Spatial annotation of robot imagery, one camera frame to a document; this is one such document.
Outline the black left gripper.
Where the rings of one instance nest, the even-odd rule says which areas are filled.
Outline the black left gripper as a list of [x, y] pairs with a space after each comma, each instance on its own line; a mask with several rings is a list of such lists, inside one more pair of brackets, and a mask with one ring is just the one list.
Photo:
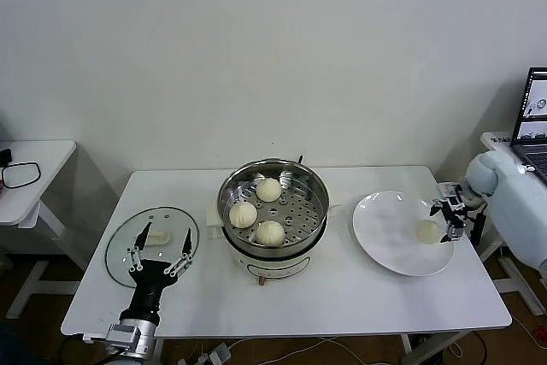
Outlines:
[[193, 263], [192, 241], [191, 229], [188, 229], [181, 255], [171, 264], [148, 259], [141, 261], [140, 252], [145, 247], [151, 225], [149, 221], [136, 237], [133, 247], [127, 250], [131, 263], [128, 271], [136, 287], [129, 307], [121, 312], [119, 320], [142, 320], [158, 326], [163, 290], [177, 282], [177, 277], [171, 276], [181, 276]]

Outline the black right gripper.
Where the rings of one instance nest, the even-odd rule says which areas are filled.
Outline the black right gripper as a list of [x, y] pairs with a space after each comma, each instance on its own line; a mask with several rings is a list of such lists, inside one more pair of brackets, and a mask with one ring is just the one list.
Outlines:
[[462, 229], [465, 227], [465, 223], [461, 216], [457, 214], [448, 203], [445, 203], [440, 199], [433, 199], [429, 215], [434, 216], [439, 211], [442, 211], [447, 223], [446, 234], [440, 239], [440, 243], [459, 240], [462, 237]]

